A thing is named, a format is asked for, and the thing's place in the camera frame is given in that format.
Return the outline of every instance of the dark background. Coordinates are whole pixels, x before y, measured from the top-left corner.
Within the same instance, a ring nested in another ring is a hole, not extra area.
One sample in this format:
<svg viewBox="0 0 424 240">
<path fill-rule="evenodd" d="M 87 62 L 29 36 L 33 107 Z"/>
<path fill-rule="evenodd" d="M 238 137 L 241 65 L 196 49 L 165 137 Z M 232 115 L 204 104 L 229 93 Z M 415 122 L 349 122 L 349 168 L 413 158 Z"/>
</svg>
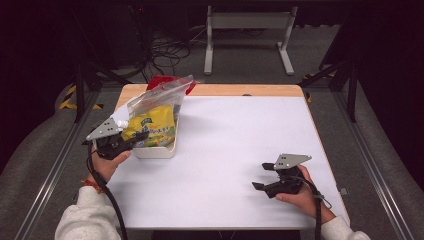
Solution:
<svg viewBox="0 0 424 240">
<path fill-rule="evenodd" d="M 295 24 L 341 24 L 348 10 L 299 8 Z M 423 187 L 420 148 L 424 143 L 424 107 L 420 100 L 424 17 L 420 10 L 422 7 L 414 1 L 385 3 L 384 11 L 375 16 L 379 24 L 373 28 L 358 69 L 359 81 L 382 127 Z M 206 16 L 206 7 L 140 11 L 143 18 L 136 21 L 143 24 L 137 26 L 127 6 L 84 6 L 71 12 L 55 6 L 2 3 L 0 96 L 2 125 L 6 127 L 1 134 L 0 171 L 26 135 L 54 114 L 56 98 L 72 81 L 80 59 L 88 58 L 108 69 L 138 66 L 149 54 L 147 46 L 140 46 L 140 40 L 149 38 L 146 35 L 151 29 L 161 28 L 188 41 L 193 37 L 188 30 L 203 25 Z M 341 31 L 324 63 L 343 59 L 352 41 L 349 33 L 357 30 Z"/>
</svg>

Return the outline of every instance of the white sweater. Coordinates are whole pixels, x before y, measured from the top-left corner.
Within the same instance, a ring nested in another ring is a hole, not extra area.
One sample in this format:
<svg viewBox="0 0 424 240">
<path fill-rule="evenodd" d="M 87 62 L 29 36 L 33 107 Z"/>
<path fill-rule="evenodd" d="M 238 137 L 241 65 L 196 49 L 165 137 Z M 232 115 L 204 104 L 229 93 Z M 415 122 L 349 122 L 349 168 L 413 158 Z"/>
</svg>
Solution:
<svg viewBox="0 0 424 240">
<path fill-rule="evenodd" d="M 121 239 L 116 231 L 113 207 L 106 204 L 107 196 L 90 186 L 79 190 L 78 202 L 69 206 L 57 226 L 55 239 Z M 342 217 L 321 226 L 326 240 L 369 240 L 363 232 L 353 232 Z"/>
</svg>

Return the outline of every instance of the human hand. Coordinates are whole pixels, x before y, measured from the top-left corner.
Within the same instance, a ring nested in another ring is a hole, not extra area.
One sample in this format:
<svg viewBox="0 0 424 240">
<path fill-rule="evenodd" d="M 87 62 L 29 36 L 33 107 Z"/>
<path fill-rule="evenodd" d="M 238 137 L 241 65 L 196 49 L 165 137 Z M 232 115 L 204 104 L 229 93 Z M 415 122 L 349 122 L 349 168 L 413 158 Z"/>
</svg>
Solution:
<svg viewBox="0 0 424 240">
<path fill-rule="evenodd" d="M 302 171 L 303 176 L 310 183 L 314 184 L 309 175 L 308 169 L 302 165 L 298 165 L 300 171 Z M 303 184 L 298 194 L 287 194 L 287 193 L 278 193 L 275 198 L 279 201 L 290 203 L 298 207 L 306 215 L 315 218 L 316 217 L 316 205 L 315 198 L 312 194 L 311 189 Z M 334 213 L 328 209 L 323 202 L 321 202 L 321 217 L 322 223 L 326 223 L 336 216 Z"/>
<path fill-rule="evenodd" d="M 91 155 L 91 158 L 93 160 L 94 169 L 100 173 L 106 182 L 110 181 L 119 164 L 123 163 L 129 156 L 131 156 L 131 151 L 124 151 L 113 160 L 106 160 L 101 158 L 99 154 L 97 154 L 97 151 L 94 151 L 94 148 L 92 148 L 92 152 L 93 154 Z M 96 180 L 91 173 L 88 173 L 87 180 L 92 183 L 96 183 Z"/>
</svg>

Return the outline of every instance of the yellow object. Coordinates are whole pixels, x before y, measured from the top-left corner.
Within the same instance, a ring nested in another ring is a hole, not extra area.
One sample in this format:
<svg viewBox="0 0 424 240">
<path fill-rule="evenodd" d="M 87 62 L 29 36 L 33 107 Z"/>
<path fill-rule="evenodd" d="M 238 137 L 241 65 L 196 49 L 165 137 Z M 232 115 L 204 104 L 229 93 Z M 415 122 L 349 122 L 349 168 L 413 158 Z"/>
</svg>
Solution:
<svg viewBox="0 0 424 240">
<path fill-rule="evenodd" d="M 122 138 L 126 141 L 133 138 L 137 132 L 149 131 L 149 138 L 137 143 L 135 147 L 161 147 L 174 142 L 173 112 L 171 105 L 161 105 L 131 118 L 128 127 L 122 131 Z"/>
</svg>

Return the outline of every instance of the white tabletop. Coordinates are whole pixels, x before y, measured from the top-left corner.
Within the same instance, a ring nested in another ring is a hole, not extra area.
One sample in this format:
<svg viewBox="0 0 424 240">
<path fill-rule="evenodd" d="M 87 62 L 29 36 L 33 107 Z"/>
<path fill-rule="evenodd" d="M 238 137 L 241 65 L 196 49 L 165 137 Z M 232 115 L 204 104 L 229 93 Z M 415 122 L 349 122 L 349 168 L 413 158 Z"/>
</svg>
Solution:
<svg viewBox="0 0 424 240">
<path fill-rule="evenodd" d="M 128 228 L 313 228 L 314 219 L 252 186 L 278 180 L 261 164 L 280 153 L 312 156 L 303 165 L 349 223 L 303 97 L 187 96 L 176 151 L 171 159 L 131 156 L 117 169 L 108 186 Z"/>
</svg>

